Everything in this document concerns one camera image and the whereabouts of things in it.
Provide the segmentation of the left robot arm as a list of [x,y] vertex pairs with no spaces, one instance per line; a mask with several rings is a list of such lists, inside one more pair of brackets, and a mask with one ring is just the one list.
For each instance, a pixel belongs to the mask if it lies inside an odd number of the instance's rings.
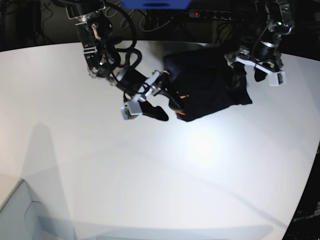
[[279,45],[295,26],[291,6],[287,0],[256,0],[254,4],[254,29],[242,36],[239,48],[224,58],[236,83],[247,75],[244,66],[251,66],[256,82],[267,79],[270,86],[278,87],[286,83]]

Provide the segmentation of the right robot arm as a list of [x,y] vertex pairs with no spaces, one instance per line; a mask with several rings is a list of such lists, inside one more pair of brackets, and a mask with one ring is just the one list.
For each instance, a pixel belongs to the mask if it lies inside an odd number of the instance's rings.
[[[121,114],[125,120],[146,116],[168,121],[168,115],[160,106],[152,106],[148,102],[150,95],[168,98],[168,106],[173,111],[184,110],[183,101],[170,82],[168,71],[155,70],[150,77],[146,77],[136,70],[143,56],[136,49],[136,27],[123,9],[105,0],[64,0],[62,3],[68,18],[78,21],[75,26],[91,77],[105,79],[123,92]],[[103,13],[107,7],[121,13],[127,20],[132,35],[130,46],[116,47],[122,39],[112,36],[112,23]]]

